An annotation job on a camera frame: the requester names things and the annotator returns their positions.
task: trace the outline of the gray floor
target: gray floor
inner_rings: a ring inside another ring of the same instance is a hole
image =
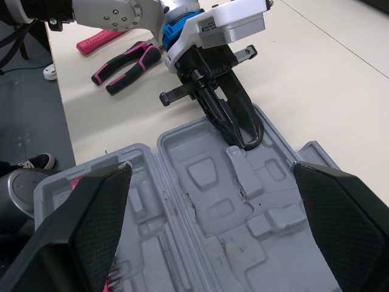
[[[13,32],[0,23],[1,38]],[[51,62],[50,54],[30,35],[25,40],[29,60],[18,52],[3,71]],[[10,46],[0,49],[0,58]],[[0,161],[17,164],[40,153],[57,159],[56,169],[75,165],[57,82],[48,82],[43,69],[20,70],[0,76]]]

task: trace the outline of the black cable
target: black cable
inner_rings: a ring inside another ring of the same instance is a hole
[[[28,32],[30,27],[32,27],[36,22],[37,22],[37,20],[35,19],[29,24],[24,24],[21,27],[19,27],[18,30],[11,33],[9,36],[6,36],[3,40],[0,41],[0,47],[4,47],[4,46],[10,44],[12,41],[15,41],[21,35]]]
[[[25,32],[23,35],[19,36],[19,38],[16,39],[16,41],[13,43],[11,49],[8,51],[7,55],[3,59],[0,60],[0,69],[3,68],[8,62],[15,56],[17,51],[22,46],[22,43],[24,41],[24,38],[26,37],[27,32]]]
[[[42,68],[48,67],[48,66],[51,65],[52,63],[53,63],[53,62],[50,62],[50,63],[48,63],[48,64],[46,64],[46,65],[42,65],[42,66],[38,66],[38,67],[14,68],[14,69],[6,70],[6,71],[0,70],[0,75],[4,75],[5,73],[12,72],[12,71],[17,71],[17,70],[35,70],[35,69],[42,69]]]

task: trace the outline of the pink object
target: pink object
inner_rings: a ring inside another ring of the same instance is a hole
[[[108,279],[107,282],[105,282],[103,292],[112,292],[112,290],[108,288],[109,283],[110,283],[110,281]]]
[[[77,184],[81,181],[81,179],[82,179],[82,178],[76,178],[76,179],[73,179],[73,180],[71,181],[71,188],[72,188],[72,190],[74,190],[75,187],[77,187]]]
[[[84,41],[79,42],[76,45],[76,48],[80,51],[81,54],[88,55],[91,52],[97,50],[99,47],[104,44],[116,39],[120,35],[123,35],[125,32],[112,32],[109,30],[102,30],[98,34],[87,38]]]

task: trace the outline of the pink handle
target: pink handle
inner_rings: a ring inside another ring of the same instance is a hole
[[[125,32],[112,32],[109,30],[102,30],[98,34],[87,38],[84,41],[79,42],[76,45],[76,48],[80,51],[81,54],[88,55],[91,52],[97,50],[99,47],[103,46],[104,44],[116,39],[120,35],[126,33]]]

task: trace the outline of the black hose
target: black hose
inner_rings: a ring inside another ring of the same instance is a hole
[[[0,69],[3,68],[6,64],[8,64],[8,62],[13,58],[13,56],[15,56],[17,51],[20,49],[26,35],[27,31],[16,39],[11,49],[8,51],[7,55],[5,55],[4,58],[0,60]]]
[[[19,38],[21,35],[27,33],[29,31],[30,27],[32,27],[36,22],[37,22],[37,20],[35,19],[29,24],[23,24],[20,28],[18,28],[18,30],[14,31],[9,36],[7,36],[3,40],[1,40],[0,47],[4,47],[4,46],[10,44],[11,42],[13,42],[17,38]]]

